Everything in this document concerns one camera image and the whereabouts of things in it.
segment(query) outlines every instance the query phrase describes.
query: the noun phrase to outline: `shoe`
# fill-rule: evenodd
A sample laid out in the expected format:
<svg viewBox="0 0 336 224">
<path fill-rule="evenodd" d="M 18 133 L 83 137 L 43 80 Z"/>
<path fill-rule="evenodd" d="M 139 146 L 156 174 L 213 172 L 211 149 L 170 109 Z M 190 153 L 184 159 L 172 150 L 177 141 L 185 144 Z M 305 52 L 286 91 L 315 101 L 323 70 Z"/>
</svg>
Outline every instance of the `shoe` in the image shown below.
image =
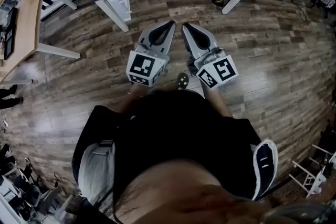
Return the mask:
<svg viewBox="0 0 336 224">
<path fill-rule="evenodd" d="M 4 148 L 7 148 L 7 152 L 8 153 L 12 152 L 12 150 L 10 149 L 10 147 L 9 147 L 9 145 L 7 143 L 4 145 Z"/>
<path fill-rule="evenodd" d="M 178 76 L 177 76 L 177 79 L 176 79 L 176 87 L 177 89 L 181 88 L 183 90 L 185 90 L 187 87 L 188 87 L 188 84 L 189 84 L 189 77 L 186 73 L 180 73 Z"/>
<path fill-rule="evenodd" d="M 25 158 L 25 160 L 26 160 L 27 166 L 28 166 L 29 168 L 31 168 L 32 163 L 30 162 L 30 159 L 29 159 L 29 158 Z"/>
<path fill-rule="evenodd" d="M 15 94 L 16 89 L 17 89 L 17 85 L 13 85 L 13 86 L 11 86 L 11 88 L 9 90 L 11 91 L 12 94 Z"/>
</svg>

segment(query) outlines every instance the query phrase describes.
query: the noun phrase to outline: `white tag block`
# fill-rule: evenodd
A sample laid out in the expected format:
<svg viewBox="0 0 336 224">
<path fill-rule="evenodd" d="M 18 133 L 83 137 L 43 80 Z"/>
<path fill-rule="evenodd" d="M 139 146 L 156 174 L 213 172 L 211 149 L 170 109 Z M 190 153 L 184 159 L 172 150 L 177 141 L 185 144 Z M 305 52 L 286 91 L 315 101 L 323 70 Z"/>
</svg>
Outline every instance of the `white tag block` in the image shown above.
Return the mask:
<svg viewBox="0 0 336 224">
<path fill-rule="evenodd" d="M 230 55 L 203 65 L 196 74 L 210 89 L 216 89 L 238 76 L 238 71 Z"/>
<path fill-rule="evenodd" d="M 130 81 L 152 87 L 165 70 L 167 61 L 131 51 L 126 74 Z"/>
</svg>

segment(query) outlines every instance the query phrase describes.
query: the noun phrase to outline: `hand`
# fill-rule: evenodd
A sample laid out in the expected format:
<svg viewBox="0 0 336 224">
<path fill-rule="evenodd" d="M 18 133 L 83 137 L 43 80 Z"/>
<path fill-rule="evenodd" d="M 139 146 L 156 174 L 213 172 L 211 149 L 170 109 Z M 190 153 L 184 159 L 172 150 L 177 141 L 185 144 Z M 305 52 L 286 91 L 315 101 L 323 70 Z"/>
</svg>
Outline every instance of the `hand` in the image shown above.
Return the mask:
<svg viewBox="0 0 336 224">
<path fill-rule="evenodd" d="M 133 97 L 140 98 L 148 94 L 149 87 L 141 84 L 134 83 L 130 89 L 130 94 Z"/>
</svg>

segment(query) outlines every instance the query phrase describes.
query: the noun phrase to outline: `laminate flooring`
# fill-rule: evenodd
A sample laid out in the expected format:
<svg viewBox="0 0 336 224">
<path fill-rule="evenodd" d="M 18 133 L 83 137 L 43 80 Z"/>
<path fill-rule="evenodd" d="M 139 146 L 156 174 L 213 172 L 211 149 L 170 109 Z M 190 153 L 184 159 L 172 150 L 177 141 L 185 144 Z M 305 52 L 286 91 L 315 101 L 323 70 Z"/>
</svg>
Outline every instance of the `laminate flooring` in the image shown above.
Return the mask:
<svg viewBox="0 0 336 224">
<path fill-rule="evenodd" d="M 334 33 L 316 7 L 305 8 L 304 22 L 290 0 L 242 0 L 225 16 L 211 0 L 130 2 L 128 33 L 89 0 L 78 0 L 77 10 L 65 7 L 41 23 L 41 42 L 77 51 L 81 58 L 36 53 L 16 69 L 16 77 L 34 83 L 18 88 L 23 105 L 0 111 L 9 123 L 0 141 L 11 145 L 20 166 L 29 156 L 48 187 L 54 185 L 54 172 L 74 181 L 72 155 L 92 109 L 113 109 L 130 87 L 125 70 L 140 33 L 170 19 L 177 22 L 177 31 L 158 88 L 187 70 L 181 25 L 199 24 L 214 33 L 237 66 L 239 77 L 221 87 L 229 108 L 278 146 L 277 181 L 287 177 L 293 159 L 308 156 L 332 112 L 335 86 Z M 297 3 L 304 5 L 303 0 Z M 189 88 L 201 92 L 195 78 Z M 76 193 L 71 183 L 61 184 Z"/>
</svg>

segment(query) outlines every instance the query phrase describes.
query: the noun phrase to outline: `chair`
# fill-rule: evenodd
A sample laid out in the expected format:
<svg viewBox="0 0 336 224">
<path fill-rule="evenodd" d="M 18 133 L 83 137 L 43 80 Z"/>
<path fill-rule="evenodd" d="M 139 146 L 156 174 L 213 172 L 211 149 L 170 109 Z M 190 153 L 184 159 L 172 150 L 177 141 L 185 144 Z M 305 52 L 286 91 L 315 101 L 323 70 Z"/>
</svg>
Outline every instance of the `chair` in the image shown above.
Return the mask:
<svg viewBox="0 0 336 224">
<path fill-rule="evenodd" d="M 307 173 L 306 179 L 303 182 L 303 184 L 298 181 L 295 177 L 293 177 L 291 174 L 289 176 L 297 183 L 301 188 L 303 188 L 308 194 L 306 198 L 308 198 L 312 194 L 319 194 L 321 193 L 322 189 L 320 188 L 321 184 L 326 182 L 327 179 L 323 175 L 324 170 L 326 167 L 323 167 L 321 171 L 315 176 L 305 168 L 303 168 L 298 163 L 292 161 L 294 163 L 294 167 L 299 167 L 301 170 L 303 170 L 305 173 Z"/>
<path fill-rule="evenodd" d="M 326 151 L 326 150 L 324 150 L 324 149 L 322 149 L 321 147 L 318 147 L 318 146 L 316 146 L 316 145 L 312 145 L 314 148 L 316 148 L 317 150 L 320 150 L 320 151 L 322 151 L 322 152 L 325 152 L 325 157 L 324 157 L 324 159 L 328 162 L 328 163 L 330 163 L 330 164 L 332 164 L 332 166 L 333 166 L 333 168 L 334 169 L 336 169 L 336 151 L 334 152 L 334 153 L 331 153 L 331 152 L 329 152 L 329 151 Z M 309 158 L 311 161 L 313 161 L 314 163 L 317 163 L 317 164 L 320 164 L 319 162 L 317 162 L 316 160 L 314 160 L 314 159 L 312 159 L 312 158 Z"/>
</svg>

